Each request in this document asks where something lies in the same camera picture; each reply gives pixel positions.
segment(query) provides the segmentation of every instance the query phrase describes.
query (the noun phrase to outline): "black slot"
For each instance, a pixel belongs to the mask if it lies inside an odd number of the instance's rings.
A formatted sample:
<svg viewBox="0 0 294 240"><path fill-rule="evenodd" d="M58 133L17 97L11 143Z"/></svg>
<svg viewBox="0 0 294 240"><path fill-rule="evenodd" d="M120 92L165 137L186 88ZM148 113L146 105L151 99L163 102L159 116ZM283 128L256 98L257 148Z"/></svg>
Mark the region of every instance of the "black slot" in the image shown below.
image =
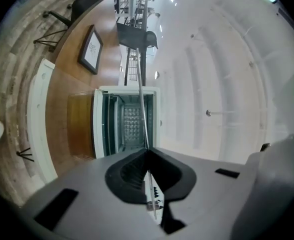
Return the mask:
<svg viewBox="0 0 294 240"><path fill-rule="evenodd" d="M46 229L53 231L67 209L75 200L78 192L72 189L63 189L35 218L34 220Z"/></svg>
<svg viewBox="0 0 294 240"><path fill-rule="evenodd" d="M232 171L232 170L226 170L226 169L217 169L215 170L215 173L218 173L218 174L222 174L222 175L225 175L227 177L231 177L231 178L234 178L234 179L237 179L240 172L236 172L236 171Z"/></svg>

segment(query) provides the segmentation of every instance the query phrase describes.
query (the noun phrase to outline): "wooden panel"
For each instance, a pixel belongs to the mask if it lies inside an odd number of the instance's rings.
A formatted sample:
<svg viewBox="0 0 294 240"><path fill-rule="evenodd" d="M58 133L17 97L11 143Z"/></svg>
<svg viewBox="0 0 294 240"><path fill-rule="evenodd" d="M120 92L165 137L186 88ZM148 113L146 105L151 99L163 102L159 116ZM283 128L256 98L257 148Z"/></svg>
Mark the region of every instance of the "wooden panel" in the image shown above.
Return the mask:
<svg viewBox="0 0 294 240"><path fill-rule="evenodd" d="M79 52L91 25L101 37L103 48L99 59L98 74L91 74L77 63ZM73 138L73 129L67 129L68 98L80 92L91 92L102 85L118 85L121 51L117 36L114 0L103 0L89 8L68 29L60 40L51 61L55 64L46 102L46 134L52 162L59 175L70 170L89 155L94 158L94 150L89 154L88 141ZM82 111L87 115L90 108ZM91 131L91 125L79 118L83 132Z"/></svg>
<svg viewBox="0 0 294 240"><path fill-rule="evenodd" d="M93 159L94 143L92 135L93 125L92 92L83 92L68 97L67 104L67 134L69 149L72 156L82 159Z"/></svg>

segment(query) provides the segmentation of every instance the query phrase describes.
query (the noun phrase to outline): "wood plank flooring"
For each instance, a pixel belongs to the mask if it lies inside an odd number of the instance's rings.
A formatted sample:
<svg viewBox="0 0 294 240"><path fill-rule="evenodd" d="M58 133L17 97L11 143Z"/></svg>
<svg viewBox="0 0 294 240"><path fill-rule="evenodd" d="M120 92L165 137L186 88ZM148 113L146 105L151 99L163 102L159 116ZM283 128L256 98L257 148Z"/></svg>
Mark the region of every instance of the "wood plank flooring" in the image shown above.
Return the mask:
<svg viewBox="0 0 294 240"><path fill-rule="evenodd" d="M5 133L0 140L0 194L21 206L44 183L36 166L16 155L29 147L26 106L32 77L51 53L33 40L66 26L44 10L70 17L67 5L74 0L17 0L0 25L0 120ZM48 40L58 40L58 35Z"/></svg>

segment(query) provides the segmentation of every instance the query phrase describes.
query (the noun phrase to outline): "black picture frame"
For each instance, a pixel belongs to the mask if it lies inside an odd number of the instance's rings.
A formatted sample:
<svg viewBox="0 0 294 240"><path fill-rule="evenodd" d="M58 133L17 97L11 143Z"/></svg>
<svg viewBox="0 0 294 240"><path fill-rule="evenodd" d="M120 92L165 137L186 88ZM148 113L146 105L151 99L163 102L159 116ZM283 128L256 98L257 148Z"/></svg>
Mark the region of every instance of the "black picture frame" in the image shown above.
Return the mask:
<svg viewBox="0 0 294 240"><path fill-rule="evenodd" d="M91 65L85 59L86 51L88 49L88 45L89 45L90 40L91 40L93 35L95 35L97 37L97 39L98 39L98 41L100 43L100 48L99 48L99 51L98 51L96 65ZM99 62L100 62L100 57L101 57L101 54L102 54L103 46L104 46L104 44L102 42L102 39L101 39L100 35L96 31L95 25L91 25L89 27L88 33L86 34L84 42L83 42L83 44L81 46L80 53L79 53L79 56L78 56L78 63L81 64L84 68L89 70L94 75L98 74Z"/></svg>

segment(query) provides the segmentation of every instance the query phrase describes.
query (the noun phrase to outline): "picture frame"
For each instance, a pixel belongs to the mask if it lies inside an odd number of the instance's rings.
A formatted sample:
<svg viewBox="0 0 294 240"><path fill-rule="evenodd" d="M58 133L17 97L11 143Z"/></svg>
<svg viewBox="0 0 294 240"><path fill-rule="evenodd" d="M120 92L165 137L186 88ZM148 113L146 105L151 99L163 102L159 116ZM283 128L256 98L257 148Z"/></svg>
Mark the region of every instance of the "picture frame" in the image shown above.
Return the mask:
<svg viewBox="0 0 294 240"><path fill-rule="evenodd" d="M103 45L95 25L91 25L80 49L78 63L94 75L98 74Z"/></svg>

